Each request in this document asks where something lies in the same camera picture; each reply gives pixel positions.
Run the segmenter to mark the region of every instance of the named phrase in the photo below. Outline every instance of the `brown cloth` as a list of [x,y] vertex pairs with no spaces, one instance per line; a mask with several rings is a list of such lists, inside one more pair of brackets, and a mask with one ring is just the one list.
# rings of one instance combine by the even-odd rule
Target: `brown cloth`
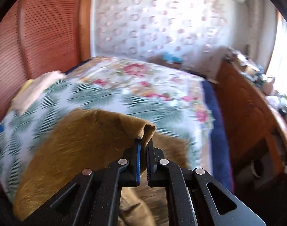
[[[72,111],[56,125],[25,170],[14,214],[25,219],[84,168],[107,167],[133,146],[134,139],[142,139],[142,146],[146,146],[154,132],[152,123],[132,116],[102,110]],[[135,204],[149,213],[144,203]]]

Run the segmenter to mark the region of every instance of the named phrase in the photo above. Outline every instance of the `circle pattern on wallpaper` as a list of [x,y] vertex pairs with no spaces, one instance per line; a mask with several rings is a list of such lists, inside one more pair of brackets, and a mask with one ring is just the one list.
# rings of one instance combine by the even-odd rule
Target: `circle pattern on wallpaper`
[[149,61],[166,51],[203,71],[227,23],[221,0],[97,1],[97,55]]

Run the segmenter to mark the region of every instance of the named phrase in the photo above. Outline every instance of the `wooden cabinet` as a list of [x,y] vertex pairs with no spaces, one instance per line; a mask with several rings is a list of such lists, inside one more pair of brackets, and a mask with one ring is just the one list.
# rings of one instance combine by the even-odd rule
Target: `wooden cabinet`
[[287,125],[278,112],[267,105],[264,94],[230,63],[222,62],[217,76],[217,98],[229,141],[233,170],[251,161],[255,150],[269,151],[275,174],[287,161],[279,157],[273,134],[280,135],[287,150]]

